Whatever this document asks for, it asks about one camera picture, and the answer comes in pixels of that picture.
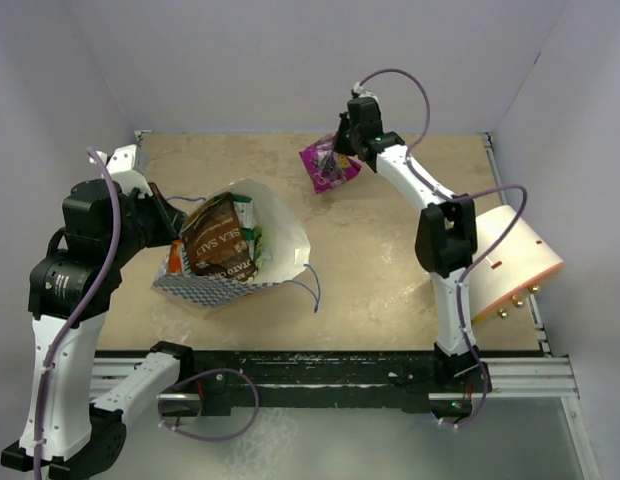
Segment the brown sea salt chips bag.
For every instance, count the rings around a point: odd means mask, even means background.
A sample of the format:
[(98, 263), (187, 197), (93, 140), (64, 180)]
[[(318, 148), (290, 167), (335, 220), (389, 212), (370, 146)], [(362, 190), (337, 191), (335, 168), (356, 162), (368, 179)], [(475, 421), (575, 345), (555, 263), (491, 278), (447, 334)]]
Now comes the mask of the brown sea salt chips bag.
[(249, 282), (258, 271), (243, 237), (233, 195), (226, 191), (206, 200), (188, 217), (180, 233), (187, 265), (196, 276)]

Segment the purple candy snack bag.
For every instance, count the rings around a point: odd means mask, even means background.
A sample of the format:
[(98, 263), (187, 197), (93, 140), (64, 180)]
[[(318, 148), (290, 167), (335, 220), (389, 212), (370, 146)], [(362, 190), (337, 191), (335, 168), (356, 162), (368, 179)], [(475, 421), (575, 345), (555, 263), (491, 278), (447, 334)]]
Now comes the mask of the purple candy snack bag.
[(354, 158), (334, 150), (334, 136), (325, 135), (299, 152), (316, 194), (322, 194), (353, 180), (361, 165)]

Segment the blue checkered paper bag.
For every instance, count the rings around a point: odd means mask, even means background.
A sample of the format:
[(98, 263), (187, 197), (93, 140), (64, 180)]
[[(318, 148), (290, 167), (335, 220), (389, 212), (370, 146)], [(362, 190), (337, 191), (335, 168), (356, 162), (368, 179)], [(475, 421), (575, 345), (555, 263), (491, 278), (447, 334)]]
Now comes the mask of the blue checkered paper bag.
[(253, 199), (256, 219), (263, 228), (272, 258), (258, 269), (251, 281), (238, 282), (194, 275), (187, 265), (184, 247), (184, 273), (169, 274), (166, 272), (168, 250), (153, 281), (154, 289), (166, 296), (215, 309), (284, 283), (305, 287), (297, 277), (306, 270), (314, 270), (310, 262), (311, 245), (303, 225), (288, 205), (271, 187), (250, 178), (237, 180), (206, 200), (226, 191)]

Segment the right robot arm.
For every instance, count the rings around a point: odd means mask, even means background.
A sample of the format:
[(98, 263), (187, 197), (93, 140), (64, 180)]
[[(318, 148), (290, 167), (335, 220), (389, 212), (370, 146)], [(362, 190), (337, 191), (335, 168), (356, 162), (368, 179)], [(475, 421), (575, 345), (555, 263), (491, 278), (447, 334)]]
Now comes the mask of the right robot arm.
[(456, 195), (424, 168), (394, 131), (386, 132), (378, 101), (357, 94), (340, 115), (334, 150), (354, 155), (389, 181), (419, 213), (415, 255), (431, 279), (438, 318), (435, 380), (446, 391), (464, 384), (486, 394), (490, 379), (479, 357), (470, 310), (469, 269), (478, 249), (472, 198)]

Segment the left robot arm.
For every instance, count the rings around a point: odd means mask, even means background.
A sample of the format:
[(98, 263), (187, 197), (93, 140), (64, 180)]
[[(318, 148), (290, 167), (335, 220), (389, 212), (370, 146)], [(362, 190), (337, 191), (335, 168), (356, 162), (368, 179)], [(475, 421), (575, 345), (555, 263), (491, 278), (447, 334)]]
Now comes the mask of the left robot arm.
[(154, 183), (129, 192), (103, 180), (75, 185), (64, 225), (30, 273), (35, 370), (21, 438), (1, 453), (4, 467), (51, 479), (90, 479), (119, 457), (127, 430), (167, 388), (196, 378), (191, 348), (160, 341), (117, 387), (90, 397), (96, 343), (122, 283), (122, 268), (146, 248), (176, 240), (185, 213)]

